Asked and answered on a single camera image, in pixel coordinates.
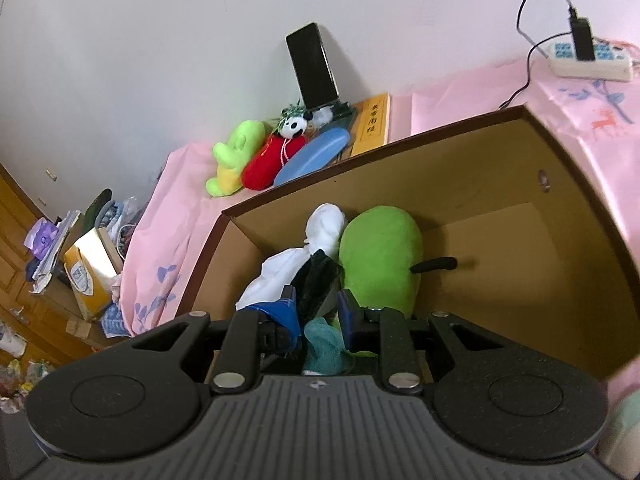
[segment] wooden door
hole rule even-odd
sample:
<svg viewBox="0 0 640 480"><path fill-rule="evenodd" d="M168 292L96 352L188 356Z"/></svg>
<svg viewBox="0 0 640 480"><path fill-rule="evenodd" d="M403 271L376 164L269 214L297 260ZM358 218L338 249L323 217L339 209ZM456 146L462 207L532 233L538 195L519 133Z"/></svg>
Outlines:
<svg viewBox="0 0 640 480"><path fill-rule="evenodd" d="M60 366L86 357L91 349L66 333L66 318L49 308L43 297L29 293L24 267L31 253L23 242L36 220L0 177L0 320L28 341L23 364L28 359L45 359ZM10 359L0 351L0 364Z"/></svg>

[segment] panda head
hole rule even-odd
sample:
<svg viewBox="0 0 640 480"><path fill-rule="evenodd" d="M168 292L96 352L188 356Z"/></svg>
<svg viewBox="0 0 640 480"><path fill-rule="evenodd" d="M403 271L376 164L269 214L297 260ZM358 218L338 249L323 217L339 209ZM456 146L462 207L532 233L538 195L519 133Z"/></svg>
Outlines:
<svg viewBox="0 0 640 480"><path fill-rule="evenodd" d="M288 117L280 128L280 136L285 139L293 139L294 137L302 135L305 133L306 125L310 119L311 114L309 112L306 112L302 116Z"/></svg>

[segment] black cable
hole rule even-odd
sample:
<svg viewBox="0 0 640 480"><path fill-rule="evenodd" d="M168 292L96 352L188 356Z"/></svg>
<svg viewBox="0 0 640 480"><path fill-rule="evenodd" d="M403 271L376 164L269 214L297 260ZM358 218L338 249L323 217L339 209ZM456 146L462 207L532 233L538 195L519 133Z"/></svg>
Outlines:
<svg viewBox="0 0 640 480"><path fill-rule="evenodd" d="M509 97L505 102L503 102L499 107L498 110L503 110L504 108L506 108L507 106L509 106L511 104L511 101L513 101L516 96L522 92L523 90L527 89L527 87L530 85L531 83L531 66L530 66L530 61L531 61L531 54L533 54L533 51L536 50L538 47L540 47L541 44L545 43L545 41L549 41L549 40L553 40L554 38L559 38L560 36L568 36L570 35L571 32L561 32L560 34L554 34L552 36L549 36L548 38L545 38L542 41L537 42L534 46L531 47L531 49L529 50L529 53L527 54L527 82L525 83L524 86L522 86L521 88L518 88L512 95L511 97Z"/></svg>
<svg viewBox="0 0 640 480"><path fill-rule="evenodd" d="M573 9L574 8L574 4L571 3L571 0L565 0L565 1L567 2L567 5L569 5L569 9ZM522 3L520 4L520 8L518 9L518 17L516 18L516 30L518 31L518 34L520 34L525 40L529 41L529 44L533 45L533 44L535 44L534 41L527 35L526 32L524 32L520 28L520 16L522 15L522 9L524 9L524 4L525 3L527 3L527 0L522 0ZM539 48L538 51L544 57L547 57L546 52L544 50Z"/></svg>

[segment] pale green object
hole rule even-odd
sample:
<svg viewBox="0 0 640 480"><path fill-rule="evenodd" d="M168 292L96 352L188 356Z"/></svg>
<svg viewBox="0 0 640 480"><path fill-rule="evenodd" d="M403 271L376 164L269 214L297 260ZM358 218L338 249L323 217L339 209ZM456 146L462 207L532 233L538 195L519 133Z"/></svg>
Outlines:
<svg viewBox="0 0 640 480"><path fill-rule="evenodd" d="M376 206L356 216L340 240L344 288L362 307L391 307L409 318L420 287L411 267L422 261L422 234L409 213Z"/></svg>
<svg viewBox="0 0 640 480"><path fill-rule="evenodd" d="M254 158L270 133L261 121L244 121L233 130L229 140L217 142L213 156L218 162L218 175L207 180L211 196L228 196L242 187L242 170Z"/></svg>

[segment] red plush toy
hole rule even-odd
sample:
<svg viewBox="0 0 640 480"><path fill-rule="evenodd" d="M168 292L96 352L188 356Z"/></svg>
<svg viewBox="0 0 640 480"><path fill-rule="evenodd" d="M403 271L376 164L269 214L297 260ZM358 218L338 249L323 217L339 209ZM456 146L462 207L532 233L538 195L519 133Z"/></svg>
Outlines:
<svg viewBox="0 0 640 480"><path fill-rule="evenodd" d="M305 116L286 119L280 130L269 136L267 143L244 167L242 185L256 191L271 186L282 167L305 145L302 135L305 130Z"/></svg>

